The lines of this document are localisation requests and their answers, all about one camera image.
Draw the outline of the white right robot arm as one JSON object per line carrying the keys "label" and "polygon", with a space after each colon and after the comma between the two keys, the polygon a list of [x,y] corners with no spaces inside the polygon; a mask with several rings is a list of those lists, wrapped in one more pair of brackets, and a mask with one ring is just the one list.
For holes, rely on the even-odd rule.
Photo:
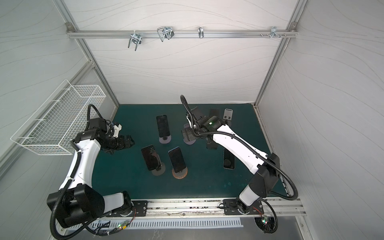
{"label": "white right robot arm", "polygon": [[277,155],[269,156],[253,147],[216,116],[199,121],[187,116],[187,120],[196,138],[212,136],[214,142],[232,153],[253,174],[250,182],[237,198],[239,210],[246,212],[256,201],[261,201],[269,195],[280,178],[280,173],[276,170],[280,164]]}

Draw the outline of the silver round phone stand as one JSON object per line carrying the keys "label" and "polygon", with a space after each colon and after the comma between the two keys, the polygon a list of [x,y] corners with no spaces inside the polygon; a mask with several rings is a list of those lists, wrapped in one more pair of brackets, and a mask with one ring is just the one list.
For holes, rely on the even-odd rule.
{"label": "silver round phone stand", "polygon": [[223,120],[225,121],[226,125],[229,127],[232,125],[232,119],[233,119],[233,110],[232,109],[225,109]]}

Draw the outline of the purple round phone stand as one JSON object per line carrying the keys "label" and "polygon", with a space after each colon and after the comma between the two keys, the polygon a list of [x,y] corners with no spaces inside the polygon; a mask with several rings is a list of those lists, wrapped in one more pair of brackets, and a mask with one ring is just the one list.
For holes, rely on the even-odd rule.
{"label": "purple round phone stand", "polygon": [[192,133],[192,129],[189,124],[184,124],[182,129],[183,141],[187,145],[193,145],[196,142],[196,137]]}

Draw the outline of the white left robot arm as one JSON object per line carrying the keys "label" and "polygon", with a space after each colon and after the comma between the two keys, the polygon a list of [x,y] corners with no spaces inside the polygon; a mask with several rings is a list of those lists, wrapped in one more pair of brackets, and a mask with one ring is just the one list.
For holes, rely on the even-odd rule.
{"label": "white left robot arm", "polygon": [[49,194],[47,205],[53,223],[64,228],[100,218],[106,213],[129,215],[134,205],[126,191],[102,196],[92,188],[92,174],[100,151],[113,152],[132,147],[132,137],[109,136],[100,129],[77,134],[71,144],[76,152],[59,191]]}

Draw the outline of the black folding phone stand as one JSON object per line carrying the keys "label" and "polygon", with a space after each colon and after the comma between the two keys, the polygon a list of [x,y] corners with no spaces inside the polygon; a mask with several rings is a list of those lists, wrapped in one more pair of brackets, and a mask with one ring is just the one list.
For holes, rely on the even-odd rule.
{"label": "black folding phone stand", "polygon": [[221,113],[220,109],[211,108],[210,109],[209,118],[212,118],[212,117],[220,118],[220,113]]}

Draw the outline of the blue edged phone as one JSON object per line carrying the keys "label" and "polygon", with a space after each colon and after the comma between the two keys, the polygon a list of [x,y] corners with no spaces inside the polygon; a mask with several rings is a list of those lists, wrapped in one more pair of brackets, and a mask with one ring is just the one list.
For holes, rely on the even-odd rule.
{"label": "blue edged phone", "polygon": [[175,173],[179,173],[187,167],[180,147],[173,148],[168,155]]}

